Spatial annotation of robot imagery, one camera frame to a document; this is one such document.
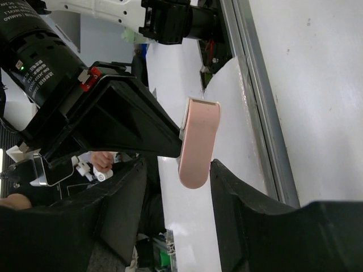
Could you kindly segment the person hand in background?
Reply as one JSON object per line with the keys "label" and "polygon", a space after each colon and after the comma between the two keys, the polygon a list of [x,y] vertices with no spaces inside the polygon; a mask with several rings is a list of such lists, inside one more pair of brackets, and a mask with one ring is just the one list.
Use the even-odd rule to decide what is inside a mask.
{"label": "person hand in background", "polygon": [[113,154],[106,151],[91,151],[90,163],[101,173],[106,173],[112,168]]}

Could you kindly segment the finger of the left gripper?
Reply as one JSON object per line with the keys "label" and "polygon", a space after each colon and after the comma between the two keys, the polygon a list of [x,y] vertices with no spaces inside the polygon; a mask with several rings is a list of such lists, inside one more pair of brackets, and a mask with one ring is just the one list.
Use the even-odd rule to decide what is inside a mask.
{"label": "finger of the left gripper", "polygon": [[138,79],[105,79],[84,93],[55,129],[41,156],[50,166],[87,151],[179,157],[180,129]]}

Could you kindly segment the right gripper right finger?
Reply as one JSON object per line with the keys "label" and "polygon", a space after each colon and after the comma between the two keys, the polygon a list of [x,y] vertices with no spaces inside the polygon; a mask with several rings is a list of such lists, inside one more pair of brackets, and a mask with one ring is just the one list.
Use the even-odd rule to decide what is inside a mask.
{"label": "right gripper right finger", "polygon": [[362,203],[294,208],[240,180],[219,160],[210,185],[223,271],[361,271]]}

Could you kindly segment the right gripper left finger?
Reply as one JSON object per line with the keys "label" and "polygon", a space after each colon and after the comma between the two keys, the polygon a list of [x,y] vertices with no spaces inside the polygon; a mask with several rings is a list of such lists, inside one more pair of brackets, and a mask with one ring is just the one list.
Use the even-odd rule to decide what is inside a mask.
{"label": "right gripper left finger", "polygon": [[95,243],[128,266],[146,187],[143,159],[49,207],[1,207],[2,271],[86,271]]}

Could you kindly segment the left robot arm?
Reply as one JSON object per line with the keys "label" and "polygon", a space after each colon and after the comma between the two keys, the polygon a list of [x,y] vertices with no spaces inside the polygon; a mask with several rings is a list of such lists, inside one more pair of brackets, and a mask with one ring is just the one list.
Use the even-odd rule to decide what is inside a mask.
{"label": "left robot arm", "polygon": [[180,130],[121,63],[130,30],[165,46],[223,41],[219,12],[193,1],[2,1],[1,73],[36,107],[1,123],[54,167],[87,151],[177,158]]}

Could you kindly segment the pink white mini stapler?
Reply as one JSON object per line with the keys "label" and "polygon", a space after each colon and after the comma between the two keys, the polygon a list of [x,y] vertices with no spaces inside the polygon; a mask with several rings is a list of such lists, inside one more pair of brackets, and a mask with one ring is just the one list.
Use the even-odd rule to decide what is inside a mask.
{"label": "pink white mini stapler", "polygon": [[220,119],[218,102],[188,99],[180,128],[178,165],[179,180],[188,189],[198,189],[208,179]]}

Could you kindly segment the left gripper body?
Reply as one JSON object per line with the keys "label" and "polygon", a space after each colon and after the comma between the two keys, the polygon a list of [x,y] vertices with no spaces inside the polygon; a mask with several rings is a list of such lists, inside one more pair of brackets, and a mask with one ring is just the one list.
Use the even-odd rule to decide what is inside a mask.
{"label": "left gripper body", "polygon": [[38,151],[54,134],[57,114],[67,115],[81,96],[105,79],[133,79],[123,67],[81,61],[26,61],[16,70],[16,83],[37,106],[37,112],[20,137],[27,151]]}

